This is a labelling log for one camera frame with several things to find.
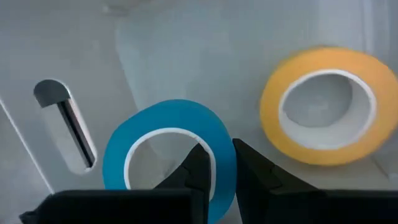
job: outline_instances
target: blue tape roll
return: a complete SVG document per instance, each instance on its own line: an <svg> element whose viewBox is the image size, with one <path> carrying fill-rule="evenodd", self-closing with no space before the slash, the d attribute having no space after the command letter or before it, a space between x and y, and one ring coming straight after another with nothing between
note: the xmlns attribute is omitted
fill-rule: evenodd
<svg viewBox="0 0 398 224"><path fill-rule="evenodd" d="M163 128L196 134L212 150L216 185L209 203L208 223L222 218L232 204L236 188L236 153L222 121L205 106L188 100L168 100L150 106L123 122L112 134L103 161L106 189L127 189L124 166L132 145L147 133Z"/></svg>

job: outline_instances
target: white cardboard core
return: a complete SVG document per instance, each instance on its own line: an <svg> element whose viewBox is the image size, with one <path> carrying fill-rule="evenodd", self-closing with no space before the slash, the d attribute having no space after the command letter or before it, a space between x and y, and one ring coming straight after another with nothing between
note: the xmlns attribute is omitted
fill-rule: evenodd
<svg viewBox="0 0 398 224"><path fill-rule="evenodd" d="M201 137L199 137L197 134L188 131L186 129L182 128L162 128L158 129L155 131L151 131L143 136L141 136L131 147L129 152L127 153L126 160L124 161L124 183L126 184L127 189L131 189L130 185L130 176L129 176L129 166L130 166L130 160L133 157L134 153L136 152L136 149L140 144L142 144L145 140L150 139L151 137L154 137L159 134L165 134L165 133L179 133L179 134L184 134L187 136L190 136L191 138L195 139L196 141L199 142L199 144L203 147L203 149L209 154L210 158L210 169L211 169L211 179L210 179L210 196L209 200L211 200L214 196L214 191L216 187L216 159L214 157L213 151L211 150L210 146L203 140Z"/></svg>
<svg viewBox="0 0 398 224"><path fill-rule="evenodd" d="M284 111L284 104L289 94L311 78L331 74L349 79L352 99L347 112L334 123L324 127L306 127L289 119ZM286 135L306 148L334 150L356 142L369 129L376 116L376 110L377 101L374 93L359 77L344 70L318 70L290 84L279 101L279 123Z"/></svg>

